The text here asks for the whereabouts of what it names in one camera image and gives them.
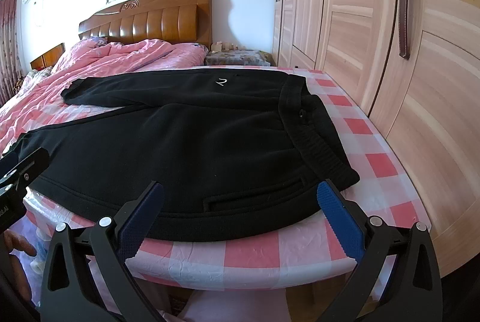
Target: pink bedding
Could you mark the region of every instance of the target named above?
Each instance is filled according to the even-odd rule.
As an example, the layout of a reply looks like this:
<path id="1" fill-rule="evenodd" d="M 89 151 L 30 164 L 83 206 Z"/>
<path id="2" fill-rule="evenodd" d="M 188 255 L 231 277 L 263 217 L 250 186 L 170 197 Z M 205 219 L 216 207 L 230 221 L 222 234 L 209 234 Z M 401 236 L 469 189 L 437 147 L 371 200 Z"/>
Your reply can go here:
<path id="1" fill-rule="evenodd" d="M 0 109 L 0 153 L 21 133 L 108 110 L 65 104 L 60 93 L 76 79 L 201 66 L 208 52 L 197 43 L 171 45 L 158 39 L 98 47 L 101 44 L 98 38 L 82 40 L 62 55 L 50 76 L 25 80 L 20 92 Z"/>

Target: red and white tablecloth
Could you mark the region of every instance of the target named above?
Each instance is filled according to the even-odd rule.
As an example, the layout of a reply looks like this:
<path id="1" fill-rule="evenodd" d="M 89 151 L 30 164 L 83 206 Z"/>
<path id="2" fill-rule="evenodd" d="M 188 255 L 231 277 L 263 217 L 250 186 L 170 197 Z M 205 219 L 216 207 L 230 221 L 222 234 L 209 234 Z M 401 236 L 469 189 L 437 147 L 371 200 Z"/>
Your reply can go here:
<path id="1" fill-rule="evenodd" d="M 327 74 L 283 70 L 306 77 L 310 93 L 325 104 L 350 164 L 360 175 L 360 182 L 344 196 L 356 201 L 368 216 L 378 215 L 389 225 L 409 228 L 422 221 L 430 229 L 427 213 L 404 168 L 360 108 Z M 43 236 L 51 237 L 58 222 L 73 228 L 92 225 L 33 190 L 25 203 L 28 218 Z M 389 258 L 376 285 L 377 295 L 385 287 L 392 264 Z M 134 276 L 149 281 L 224 290 L 311 283 L 347 273 L 355 261 L 345 256 L 325 215 L 317 212 L 287 228 L 240 240 L 191 243 L 147 239 L 127 265 Z"/>

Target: table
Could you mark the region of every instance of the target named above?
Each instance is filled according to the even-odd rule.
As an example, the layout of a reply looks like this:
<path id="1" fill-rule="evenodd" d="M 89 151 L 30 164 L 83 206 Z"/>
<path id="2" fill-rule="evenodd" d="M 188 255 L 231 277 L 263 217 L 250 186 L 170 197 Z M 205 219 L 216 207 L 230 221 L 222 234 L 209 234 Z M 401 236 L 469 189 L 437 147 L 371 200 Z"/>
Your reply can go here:
<path id="1" fill-rule="evenodd" d="M 422 221 L 431 228 L 411 180 L 385 139 L 327 74 L 277 67 L 231 68 L 280 69 L 306 77 L 309 91 L 325 104 L 350 164 L 361 178 L 344 191 L 345 198 L 356 201 L 368 216 L 382 217 L 388 225 L 409 228 Z M 25 203 L 27 217 L 45 237 L 51 237 L 60 221 L 73 228 L 92 225 L 33 190 L 28 192 Z M 127 265 L 134 276 L 156 283 L 225 290 L 311 283 L 347 273 L 354 268 L 355 261 L 345 256 L 325 215 L 317 212 L 287 228 L 240 240 L 206 243 L 145 240 Z M 377 281 L 374 297 L 380 296 L 392 266 L 393 259 L 389 258 Z"/>

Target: dark blue gripper pad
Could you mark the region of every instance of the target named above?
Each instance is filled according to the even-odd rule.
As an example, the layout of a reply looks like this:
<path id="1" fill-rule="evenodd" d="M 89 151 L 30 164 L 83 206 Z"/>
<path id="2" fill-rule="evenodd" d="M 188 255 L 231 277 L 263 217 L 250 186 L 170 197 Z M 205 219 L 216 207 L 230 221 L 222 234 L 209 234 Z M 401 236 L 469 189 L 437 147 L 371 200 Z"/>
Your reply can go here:
<path id="1" fill-rule="evenodd" d="M 136 210 L 125 221 L 117 237 L 118 247 L 116 254 L 120 261 L 135 257 L 148 230 L 150 230 L 153 222 L 157 219 L 163 207 L 164 199 L 163 186 L 159 183 L 153 184 L 138 203 Z"/>
<path id="2" fill-rule="evenodd" d="M 16 152 L 10 152 L 0 159 L 0 178 L 3 178 L 8 172 L 18 165 L 18 155 Z"/>
<path id="3" fill-rule="evenodd" d="M 363 232 L 326 181 L 318 185 L 317 202 L 345 254 L 359 264 L 365 254 Z"/>

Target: red curtain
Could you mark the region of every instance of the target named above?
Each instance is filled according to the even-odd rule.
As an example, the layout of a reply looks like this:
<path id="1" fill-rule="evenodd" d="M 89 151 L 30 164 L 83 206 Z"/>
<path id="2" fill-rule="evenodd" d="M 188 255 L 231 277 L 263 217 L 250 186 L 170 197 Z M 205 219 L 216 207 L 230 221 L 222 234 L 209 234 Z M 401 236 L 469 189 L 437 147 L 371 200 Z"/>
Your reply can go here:
<path id="1" fill-rule="evenodd" d="M 17 0 L 0 0 L 0 106 L 14 95 L 22 76 L 17 45 Z"/>

